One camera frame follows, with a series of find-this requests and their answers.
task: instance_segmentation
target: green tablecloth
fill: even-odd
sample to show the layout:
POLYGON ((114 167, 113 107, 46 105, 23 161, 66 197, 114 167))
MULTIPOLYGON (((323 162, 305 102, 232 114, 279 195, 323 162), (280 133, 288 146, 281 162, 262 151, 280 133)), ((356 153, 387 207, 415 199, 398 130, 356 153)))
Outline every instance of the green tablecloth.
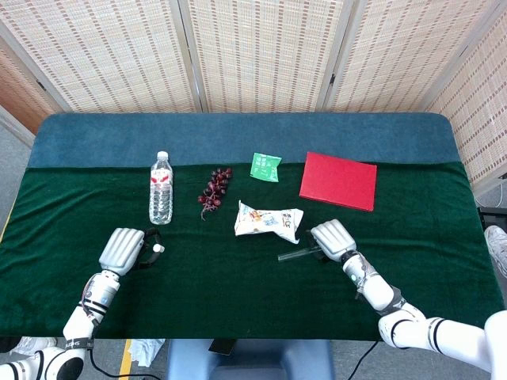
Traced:
MULTIPOLYGON (((300 199, 303 165, 280 183, 234 167, 223 206, 200 220, 196 197, 216 165, 174 168, 173 221, 153 268, 131 272, 99 329, 113 337, 378 338, 341 267, 274 234, 234 236, 238 200, 304 210, 299 235, 338 218, 383 277, 429 317, 481 326, 502 308, 460 163, 381 164, 372 213, 300 199)), ((0 335, 59 336, 116 227, 147 228, 148 169, 28 169, 0 244, 0 335)))

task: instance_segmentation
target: green snack bag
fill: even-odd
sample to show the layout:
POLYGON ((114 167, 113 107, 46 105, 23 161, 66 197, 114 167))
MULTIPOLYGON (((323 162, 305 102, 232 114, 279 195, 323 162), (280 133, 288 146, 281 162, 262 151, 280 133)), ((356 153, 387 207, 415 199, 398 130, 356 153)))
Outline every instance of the green snack bag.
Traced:
POLYGON ((278 182, 276 167, 280 164, 280 161, 282 161, 281 157, 254 153, 250 176, 262 181, 278 182))

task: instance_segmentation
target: plastic bottle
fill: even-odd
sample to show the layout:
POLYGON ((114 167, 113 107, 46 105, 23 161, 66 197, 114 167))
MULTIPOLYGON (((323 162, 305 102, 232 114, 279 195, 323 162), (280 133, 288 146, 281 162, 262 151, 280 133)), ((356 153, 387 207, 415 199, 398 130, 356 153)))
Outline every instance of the plastic bottle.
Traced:
POLYGON ((157 153, 151 166, 150 220, 153 224, 168 224, 173 217, 173 169, 167 152, 157 153))

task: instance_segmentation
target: red notebook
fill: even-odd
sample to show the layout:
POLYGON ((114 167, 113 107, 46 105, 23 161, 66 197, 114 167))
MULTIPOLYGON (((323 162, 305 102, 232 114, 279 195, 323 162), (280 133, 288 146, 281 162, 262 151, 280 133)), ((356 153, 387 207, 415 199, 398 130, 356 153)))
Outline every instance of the red notebook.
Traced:
POLYGON ((299 196, 373 211, 376 165, 307 153, 299 196))

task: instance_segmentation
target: grapes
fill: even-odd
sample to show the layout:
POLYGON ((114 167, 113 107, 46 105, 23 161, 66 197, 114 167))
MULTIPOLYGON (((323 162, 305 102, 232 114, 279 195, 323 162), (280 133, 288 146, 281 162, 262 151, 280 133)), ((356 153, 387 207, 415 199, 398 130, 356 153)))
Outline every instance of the grapes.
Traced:
POLYGON ((215 211, 222 204, 221 198, 226 195, 227 187, 232 178, 232 168, 217 168, 212 171, 210 181, 203 194, 197 197, 197 202, 203 204, 203 210, 200 213, 201 219, 204 219, 206 211, 215 211))

